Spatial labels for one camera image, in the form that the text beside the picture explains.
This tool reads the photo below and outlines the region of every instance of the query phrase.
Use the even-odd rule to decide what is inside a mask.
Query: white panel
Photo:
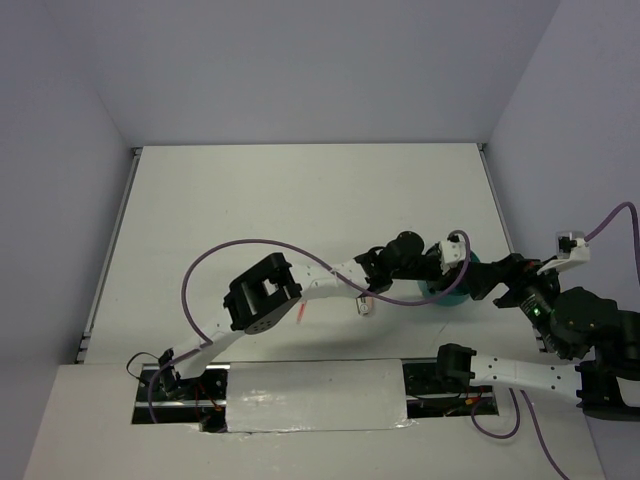
[[[483,436],[468,417],[370,432],[202,434],[187,425],[131,425],[136,388],[122,365],[61,367],[25,480],[558,478],[522,398],[520,432],[508,441]],[[497,400],[500,416],[479,421],[506,432],[513,407],[506,391]],[[569,478],[603,479],[582,413],[536,408],[549,450]]]
[[[277,239],[340,263],[403,230],[430,245],[457,228],[469,233],[483,260],[509,253],[473,144],[146,147],[86,361],[124,363],[136,352],[161,353],[190,336],[182,277],[198,255],[221,242]],[[553,236],[549,247],[552,253]],[[277,250],[239,246],[203,262],[189,287],[196,320],[212,318],[229,282]],[[416,282],[396,282],[388,295],[420,298]],[[496,309],[490,299],[455,308],[376,301],[367,317],[357,314],[354,300],[314,300],[300,324],[297,310],[276,328],[240,339],[219,359],[430,357],[447,342],[504,358],[547,359],[520,311]]]
[[[559,0],[49,0],[133,145],[486,141]]]
[[[400,360],[232,363],[230,432],[384,430],[409,425]]]

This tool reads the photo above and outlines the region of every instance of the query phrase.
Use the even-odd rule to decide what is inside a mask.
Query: white tabletop
[[[341,262],[403,230],[430,245],[458,228],[485,261],[509,253],[475,144],[145,147],[86,362],[126,362],[191,335],[180,306],[182,277],[221,242],[270,238]],[[195,318],[211,318],[229,282],[273,251],[234,247],[201,264],[190,286]],[[420,292],[416,282],[396,282],[388,295],[418,299]],[[309,303],[299,325],[296,314],[241,339],[220,360],[425,357],[456,342],[541,361],[526,318],[489,300],[455,308],[376,302],[375,314],[363,318],[353,301],[327,299]]]

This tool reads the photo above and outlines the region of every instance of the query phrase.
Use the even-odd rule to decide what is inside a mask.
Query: small white object
[[[447,273],[449,269],[454,268],[464,260],[467,254],[466,248],[463,241],[443,240],[440,242],[440,267],[442,268],[442,273]]]
[[[547,262],[546,265],[538,270],[538,275],[551,269],[555,269],[558,272],[564,272],[591,260],[591,250],[589,249],[589,244],[584,240],[583,232],[560,232],[556,237],[558,242],[560,241],[560,238],[567,237],[570,240],[575,241],[576,246],[567,253],[560,250],[560,245],[558,243],[556,253],[558,258]]]
[[[373,298],[372,297],[358,297],[356,298],[356,307],[358,309],[358,315],[366,317],[373,311]]]

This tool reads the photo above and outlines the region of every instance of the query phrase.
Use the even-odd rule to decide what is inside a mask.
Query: black bracket
[[[455,343],[440,346],[436,360],[436,378],[452,391],[467,388],[469,382],[476,378],[471,371],[471,357],[476,354],[475,350]]]
[[[302,296],[290,268],[282,253],[272,253],[229,284],[223,305],[231,315],[231,330],[255,335],[284,317]]]

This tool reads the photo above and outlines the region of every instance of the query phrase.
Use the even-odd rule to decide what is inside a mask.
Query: white table
[[[179,301],[182,277],[193,259],[219,243],[282,240],[333,263],[384,245],[403,230],[430,245],[457,228],[469,233],[481,259],[509,253],[473,144],[147,147],[86,362],[123,363],[191,335]],[[218,312],[229,282],[273,251],[234,247],[198,267],[189,297],[195,318],[206,322]],[[388,295],[417,299],[420,292],[416,282],[396,282]],[[522,314],[489,301],[453,309],[376,302],[375,310],[362,318],[353,301],[314,301],[300,325],[294,309],[277,328],[241,339],[221,360],[428,357],[451,341],[540,360]]]
[[[135,352],[161,353],[190,335],[179,288],[184,270],[204,250],[262,237],[340,262],[403,230],[416,231],[429,245],[458,228],[483,260],[509,253],[473,144],[145,147],[86,363],[61,367],[26,478],[73,480],[91,472],[97,479],[555,479],[526,412],[520,433],[506,442],[480,435],[468,418],[421,419],[377,432],[251,436],[130,425],[136,385],[123,364]],[[551,249],[553,232],[549,237]],[[210,318],[228,283],[272,251],[236,247],[202,264],[190,290],[195,318]],[[419,290],[415,282],[396,282],[389,295],[417,298]],[[364,318],[353,301],[319,300],[309,303],[299,325],[294,310],[272,330],[241,339],[220,360],[431,357],[439,345],[455,342],[480,353],[556,363],[538,353],[519,311],[498,310],[489,300],[455,308],[376,302],[375,314]],[[482,421],[504,431],[513,408],[504,390],[496,397],[500,416]],[[582,413],[534,400],[549,447],[570,478],[603,478]]]

